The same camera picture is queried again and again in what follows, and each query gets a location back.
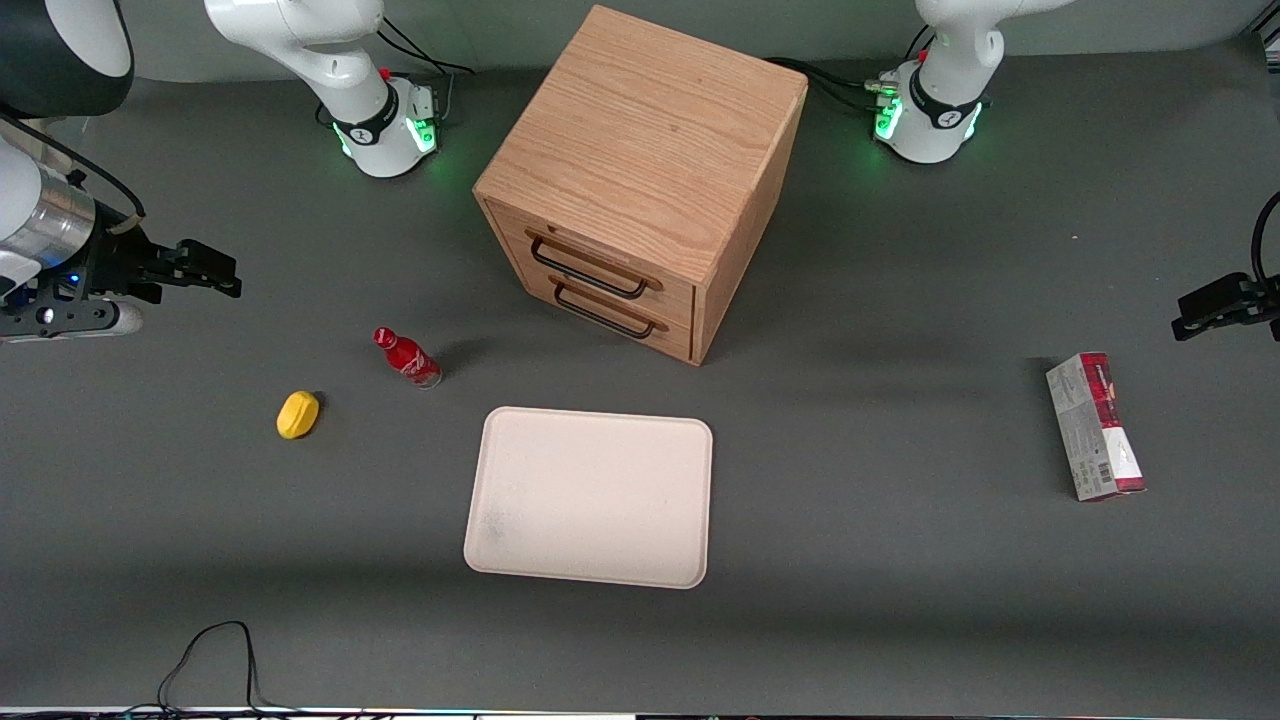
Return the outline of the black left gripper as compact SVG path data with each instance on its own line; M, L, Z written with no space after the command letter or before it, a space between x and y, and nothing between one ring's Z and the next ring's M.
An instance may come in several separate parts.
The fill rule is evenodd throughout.
M1266 324L1272 340L1280 341L1279 274L1258 281L1234 272L1180 297L1172 336L1185 342L1212 329L1257 324Z

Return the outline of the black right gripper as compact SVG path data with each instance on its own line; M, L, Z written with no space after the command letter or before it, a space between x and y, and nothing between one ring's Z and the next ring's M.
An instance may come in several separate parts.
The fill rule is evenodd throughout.
M118 295L160 304L164 287L214 290L230 299L242 295L236 259L196 240L172 249L154 243L140 228L123 234L96 234L55 270L55 287L68 299Z

